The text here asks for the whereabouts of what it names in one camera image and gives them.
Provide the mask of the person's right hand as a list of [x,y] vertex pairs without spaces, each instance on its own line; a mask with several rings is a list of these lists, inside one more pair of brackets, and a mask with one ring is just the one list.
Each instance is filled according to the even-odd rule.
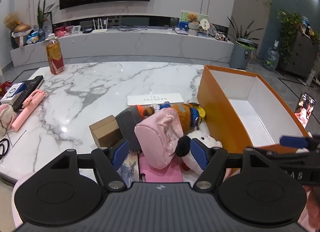
[[306,209],[308,211],[309,216],[309,225],[316,230],[320,229],[319,222],[319,203],[317,201],[317,197],[313,191],[313,188],[310,186],[304,186],[304,190],[309,193],[308,199],[306,202]]

